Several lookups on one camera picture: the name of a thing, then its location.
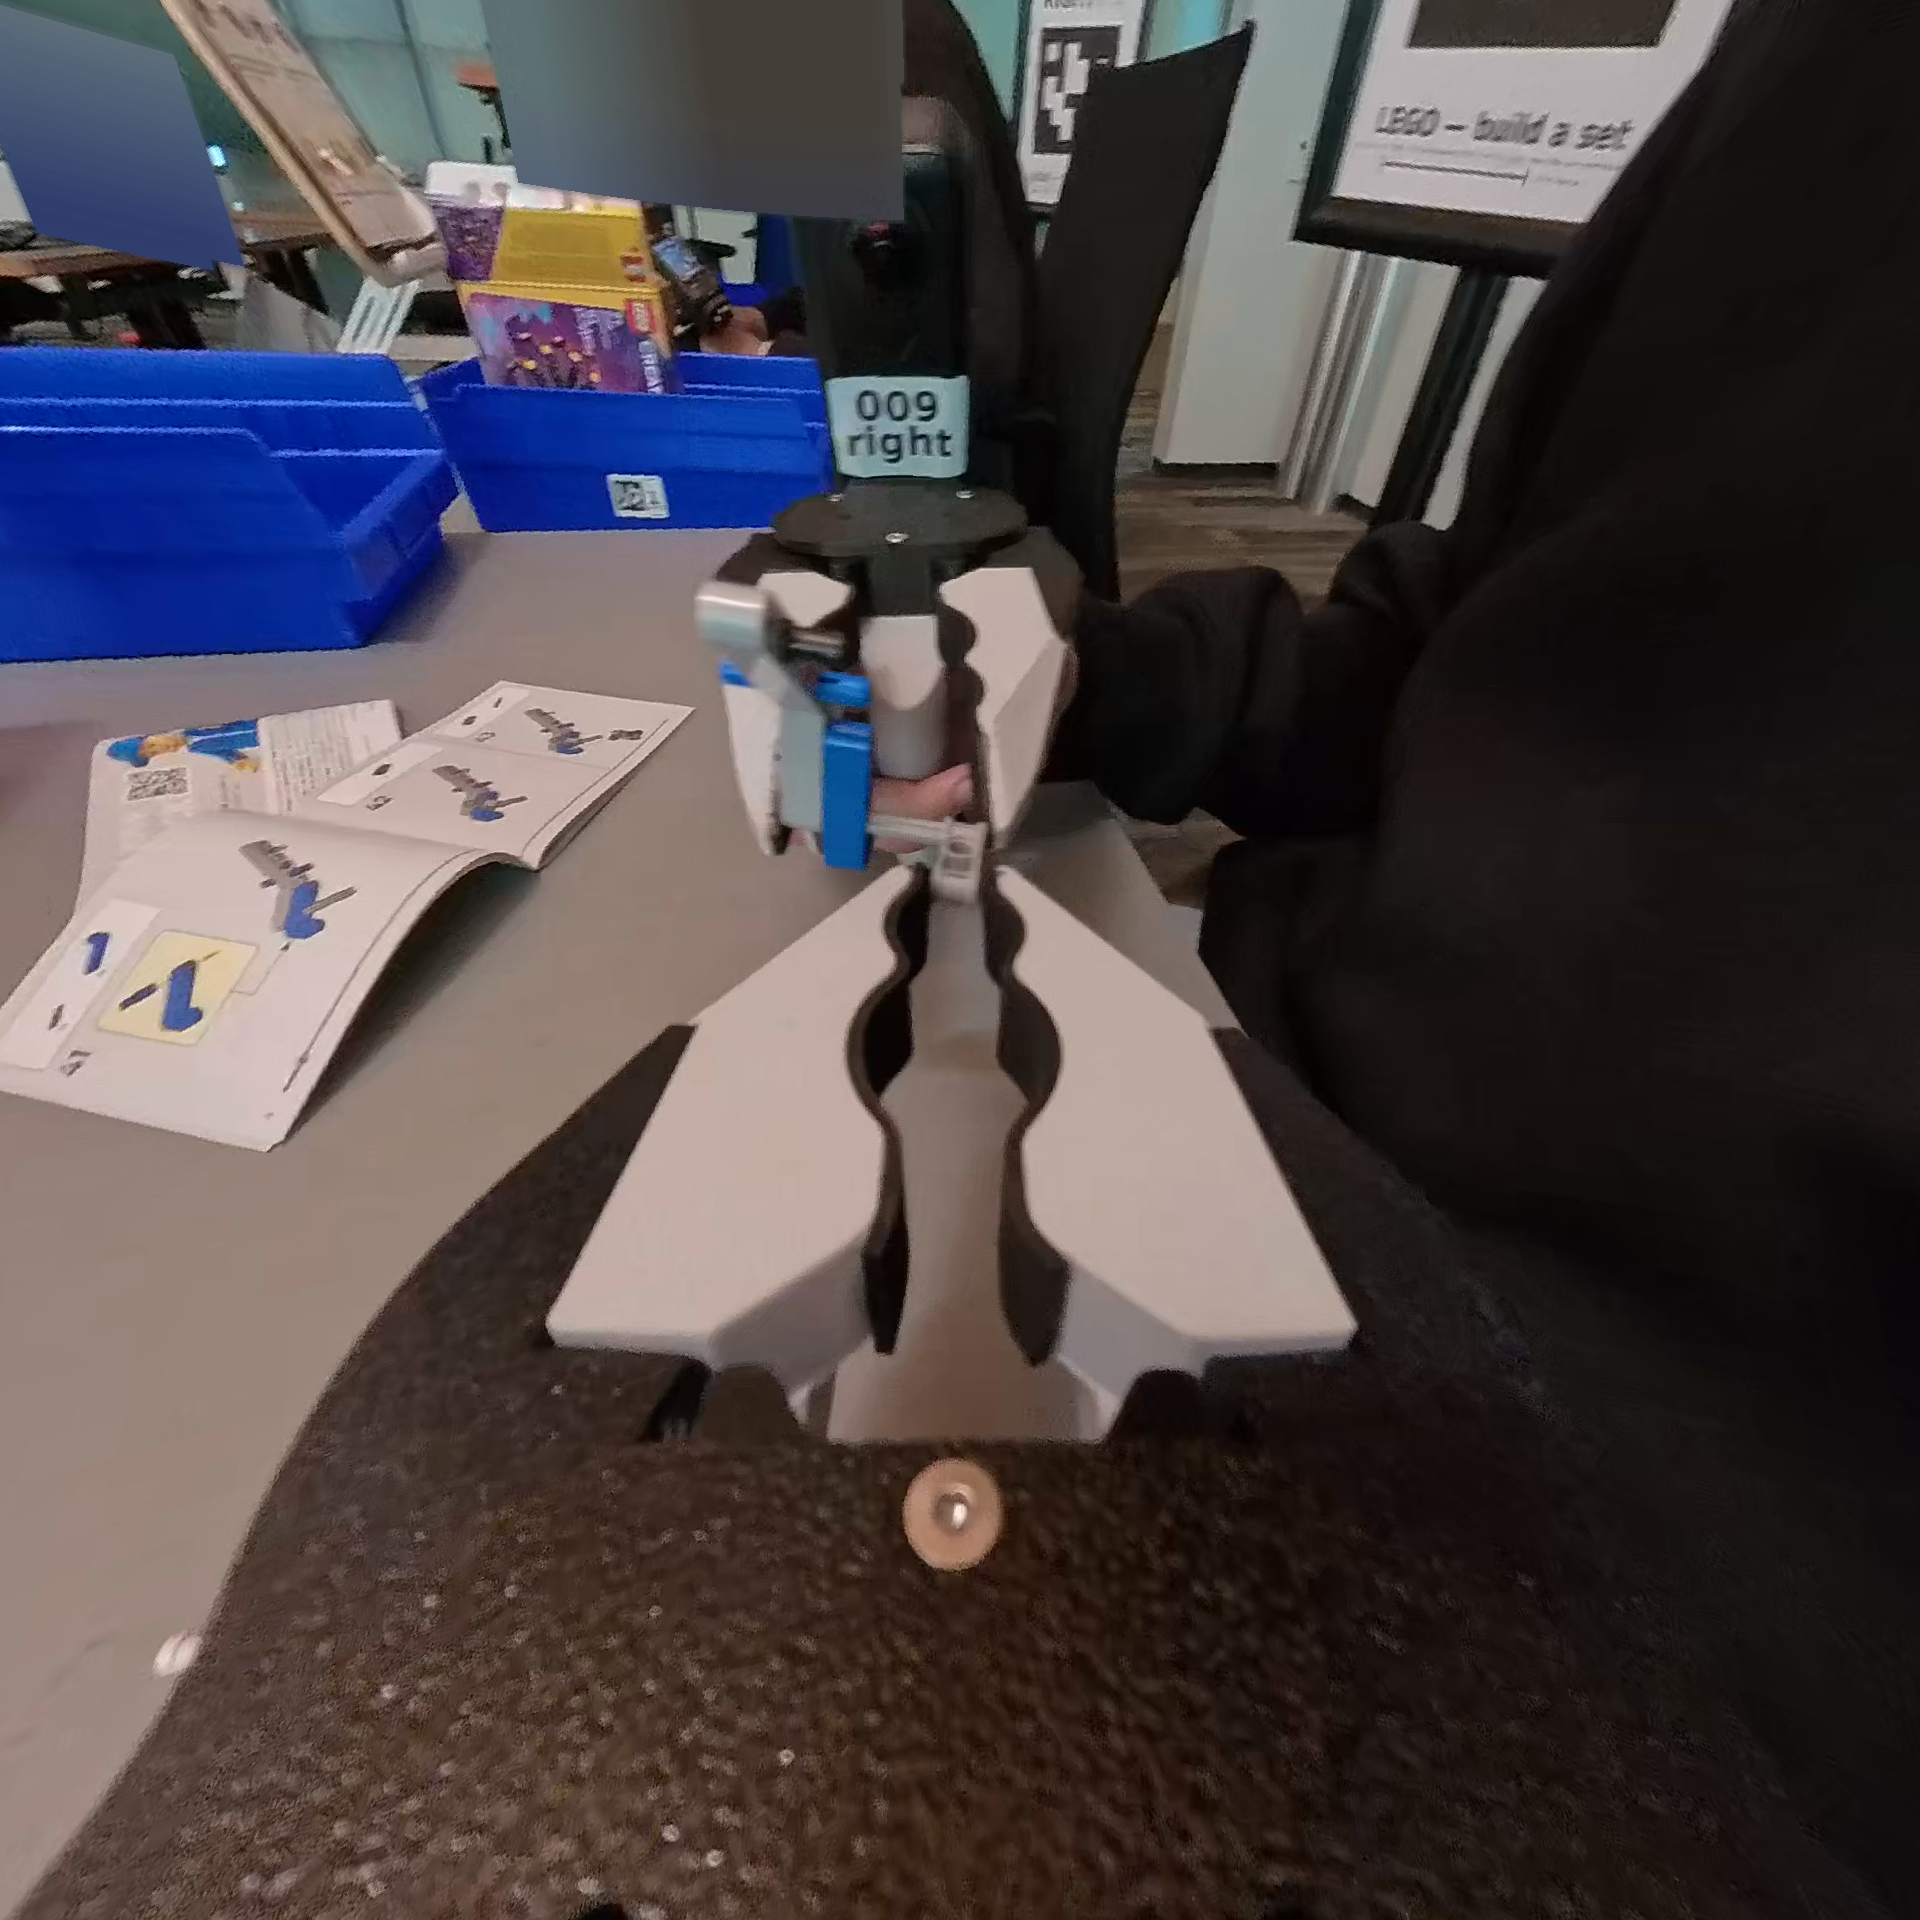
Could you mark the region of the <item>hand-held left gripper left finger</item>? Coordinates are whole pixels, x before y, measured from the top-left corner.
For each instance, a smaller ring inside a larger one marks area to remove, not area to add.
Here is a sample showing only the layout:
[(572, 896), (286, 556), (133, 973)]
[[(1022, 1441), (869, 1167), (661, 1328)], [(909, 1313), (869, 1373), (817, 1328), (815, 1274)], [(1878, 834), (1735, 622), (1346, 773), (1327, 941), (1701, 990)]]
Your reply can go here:
[(548, 1313), (563, 1351), (765, 1369), (809, 1396), (898, 1341), (909, 1225), (883, 1091), (916, 1054), (928, 883), (892, 869), (661, 1032), (674, 1062)]

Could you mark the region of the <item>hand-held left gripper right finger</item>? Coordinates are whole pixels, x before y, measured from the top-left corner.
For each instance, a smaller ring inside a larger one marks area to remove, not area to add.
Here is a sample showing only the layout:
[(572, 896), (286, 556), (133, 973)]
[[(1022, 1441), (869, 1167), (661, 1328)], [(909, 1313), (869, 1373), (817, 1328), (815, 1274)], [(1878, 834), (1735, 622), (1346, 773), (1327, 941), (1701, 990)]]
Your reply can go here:
[(979, 892), (1003, 1151), (999, 1305), (1029, 1365), (1095, 1400), (1358, 1336), (1216, 1028), (1013, 869)]

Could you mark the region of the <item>person's right forearm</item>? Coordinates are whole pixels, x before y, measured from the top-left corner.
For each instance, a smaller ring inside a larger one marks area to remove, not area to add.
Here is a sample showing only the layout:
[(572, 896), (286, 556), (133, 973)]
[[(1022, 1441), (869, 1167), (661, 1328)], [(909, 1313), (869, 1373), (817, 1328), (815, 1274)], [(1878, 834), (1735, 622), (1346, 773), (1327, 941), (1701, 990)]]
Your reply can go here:
[(1355, 544), (1320, 607), (1272, 566), (1173, 574), (1129, 607), (1085, 597), (1045, 773), (1149, 824), (1362, 834), (1400, 694), (1481, 559), (1451, 529), (1395, 522)]

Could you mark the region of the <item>yellow purple lego box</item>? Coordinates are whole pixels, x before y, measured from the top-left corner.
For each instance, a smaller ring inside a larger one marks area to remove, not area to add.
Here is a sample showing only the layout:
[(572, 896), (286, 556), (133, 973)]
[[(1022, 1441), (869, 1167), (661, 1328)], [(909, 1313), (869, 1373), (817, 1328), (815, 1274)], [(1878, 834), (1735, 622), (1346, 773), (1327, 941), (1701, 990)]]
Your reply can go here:
[(625, 306), (661, 290), (646, 205), (614, 196), (507, 202), (481, 292)]

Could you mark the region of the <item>lego instruction booklet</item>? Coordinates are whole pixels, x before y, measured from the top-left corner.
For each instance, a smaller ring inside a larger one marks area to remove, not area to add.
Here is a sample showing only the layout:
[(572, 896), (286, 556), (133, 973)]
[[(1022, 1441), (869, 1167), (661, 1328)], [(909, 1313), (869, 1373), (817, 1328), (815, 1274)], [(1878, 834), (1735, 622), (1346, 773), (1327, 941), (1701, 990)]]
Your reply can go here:
[(102, 741), (87, 883), (6, 1004), (6, 1091), (278, 1151), (363, 1004), (468, 877), (538, 877), (689, 706), (495, 684)]

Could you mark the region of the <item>blue plastic bin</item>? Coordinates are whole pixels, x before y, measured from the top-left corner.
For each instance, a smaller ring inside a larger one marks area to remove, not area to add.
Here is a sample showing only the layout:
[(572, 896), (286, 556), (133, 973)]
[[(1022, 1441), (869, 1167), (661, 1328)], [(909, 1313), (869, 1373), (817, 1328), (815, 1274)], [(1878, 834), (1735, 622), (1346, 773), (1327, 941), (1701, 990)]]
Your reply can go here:
[(6, 662), (357, 653), (455, 498), (390, 359), (6, 349)]
[(809, 359), (687, 355), (656, 397), (489, 386), (468, 359), (417, 392), (489, 538), (758, 531), (836, 487)]

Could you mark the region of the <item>black chair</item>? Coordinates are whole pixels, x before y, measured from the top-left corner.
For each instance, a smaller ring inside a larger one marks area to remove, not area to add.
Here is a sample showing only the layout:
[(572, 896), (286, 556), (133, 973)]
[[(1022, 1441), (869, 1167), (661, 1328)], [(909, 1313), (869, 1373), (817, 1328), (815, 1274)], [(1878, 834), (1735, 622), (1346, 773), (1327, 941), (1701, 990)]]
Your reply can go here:
[(1216, 180), (1256, 27), (1095, 68), (1038, 255), (1038, 503), (1101, 597), (1120, 597), (1116, 475), (1139, 374)]

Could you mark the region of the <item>framed marker sign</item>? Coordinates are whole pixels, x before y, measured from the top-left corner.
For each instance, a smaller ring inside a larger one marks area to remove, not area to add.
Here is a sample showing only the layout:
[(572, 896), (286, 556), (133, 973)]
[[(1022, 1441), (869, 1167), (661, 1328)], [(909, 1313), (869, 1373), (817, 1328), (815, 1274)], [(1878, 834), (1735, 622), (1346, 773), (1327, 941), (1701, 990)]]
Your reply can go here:
[(1153, 3), (1022, 3), (1013, 138), (1029, 214), (1053, 214), (1093, 86), (1140, 57)]

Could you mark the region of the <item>person in black sleeve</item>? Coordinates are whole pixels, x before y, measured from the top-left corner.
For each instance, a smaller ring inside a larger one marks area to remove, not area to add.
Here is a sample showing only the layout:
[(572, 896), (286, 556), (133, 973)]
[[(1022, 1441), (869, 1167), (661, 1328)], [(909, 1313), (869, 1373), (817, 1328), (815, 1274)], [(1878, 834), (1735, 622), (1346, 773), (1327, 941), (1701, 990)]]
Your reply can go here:
[(1224, 851), (1203, 958), (1918, 1918), (1918, 3), (1750, 3), (1671, 134), (1514, 340), (1373, 824)]

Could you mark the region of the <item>framed white text sign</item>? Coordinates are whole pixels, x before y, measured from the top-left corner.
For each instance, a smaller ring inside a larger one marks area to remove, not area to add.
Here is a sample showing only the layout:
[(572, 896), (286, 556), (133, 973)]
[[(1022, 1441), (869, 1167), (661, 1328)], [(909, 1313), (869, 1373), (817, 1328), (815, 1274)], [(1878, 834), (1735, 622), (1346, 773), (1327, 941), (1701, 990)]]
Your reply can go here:
[(1548, 278), (1735, 3), (1351, 3), (1297, 241)]

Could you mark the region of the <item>leaning printed board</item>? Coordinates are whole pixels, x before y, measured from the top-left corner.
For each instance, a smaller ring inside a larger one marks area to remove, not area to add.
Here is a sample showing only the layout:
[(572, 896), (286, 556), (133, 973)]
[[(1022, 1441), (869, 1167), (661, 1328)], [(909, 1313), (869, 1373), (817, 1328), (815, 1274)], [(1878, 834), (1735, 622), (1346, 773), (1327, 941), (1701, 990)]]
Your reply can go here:
[(276, 3), (164, 3), (328, 241), (380, 286), (443, 273), (427, 202), (357, 122)]

